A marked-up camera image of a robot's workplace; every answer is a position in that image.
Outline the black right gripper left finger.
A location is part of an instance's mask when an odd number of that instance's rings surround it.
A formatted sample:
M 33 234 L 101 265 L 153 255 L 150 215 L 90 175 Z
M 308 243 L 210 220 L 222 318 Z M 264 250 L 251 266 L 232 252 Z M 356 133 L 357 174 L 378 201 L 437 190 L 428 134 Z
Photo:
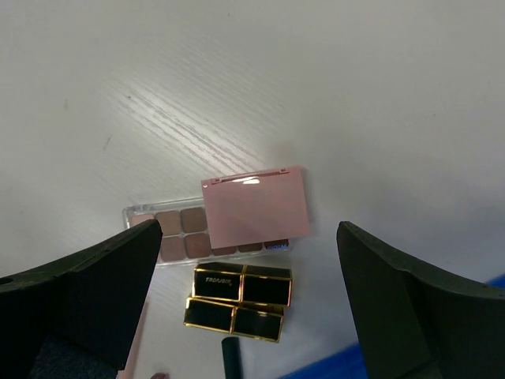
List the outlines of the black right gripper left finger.
M 126 366 L 162 230 L 144 221 L 1 278 L 3 378 L 115 378 Z

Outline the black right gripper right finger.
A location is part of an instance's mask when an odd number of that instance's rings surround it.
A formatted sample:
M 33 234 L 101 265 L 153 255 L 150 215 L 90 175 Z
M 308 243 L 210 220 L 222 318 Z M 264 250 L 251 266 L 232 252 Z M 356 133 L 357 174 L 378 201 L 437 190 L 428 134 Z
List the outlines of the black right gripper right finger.
M 504 290 L 339 224 L 346 292 L 370 378 L 502 378 Z

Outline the pink concealer stick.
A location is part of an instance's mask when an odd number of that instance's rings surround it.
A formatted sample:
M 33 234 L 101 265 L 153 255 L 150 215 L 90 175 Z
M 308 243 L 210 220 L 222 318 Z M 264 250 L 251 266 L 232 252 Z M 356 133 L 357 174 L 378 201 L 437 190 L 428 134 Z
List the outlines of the pink concealer stick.
M 125 368 L 122 371 L 118 371 L 117 378 L 130 379 L 130 378 L 133 378 L 133 376 L 134 376 L 134 372 L 135 372 L 136 364 L 137 364 L 137 356 L 138 356 L 138 352 L 140 350 L 142 332 L 144 329 L 147 311 L 148 311 L 148 301 L 146 301 L 144 303 L 144 307 L 143 307 L 142 313 L 140 315 L 140 320 L 137 325 L 137 330 L 136 330 L 135 336 L 133 338 L 132 346 L 129 351 L 129 357 L 127 359 L 127 363 L 125 364 Z

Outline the clear eyeshadow palette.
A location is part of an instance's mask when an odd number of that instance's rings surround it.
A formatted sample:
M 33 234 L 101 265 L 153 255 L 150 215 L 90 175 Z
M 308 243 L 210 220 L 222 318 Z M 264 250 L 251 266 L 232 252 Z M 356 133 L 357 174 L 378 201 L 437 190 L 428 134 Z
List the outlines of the clear eyeshadow palette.
M 255 242 L 213 249 L 204 200 L 201 197 L 131 205 L 122 211 L 126 228 L 147 220 L 156 220 L 162 230 L 157 258 L 158 266 L 190 265 L 218 259 L 237 260 L 247 257 L 287 252 L 290 240 Z

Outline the dark green eyeliner pencil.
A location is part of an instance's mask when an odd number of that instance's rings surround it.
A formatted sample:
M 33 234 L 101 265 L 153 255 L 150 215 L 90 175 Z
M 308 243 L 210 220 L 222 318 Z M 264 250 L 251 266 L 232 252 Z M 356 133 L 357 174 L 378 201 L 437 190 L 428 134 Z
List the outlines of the dark green eyeliner pencil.
M 229 336 L 222 340 L 223 367 L 226 379 L 243 379 L 240 340 Z

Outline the pink compact case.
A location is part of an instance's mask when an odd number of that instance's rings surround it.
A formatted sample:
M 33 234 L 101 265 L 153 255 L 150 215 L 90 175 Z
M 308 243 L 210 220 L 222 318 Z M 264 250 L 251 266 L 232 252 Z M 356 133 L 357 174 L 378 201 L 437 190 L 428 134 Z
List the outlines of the pink compact case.
M 208 178 L 201 190 L 214 249 L 310 233 L 299 166 Z

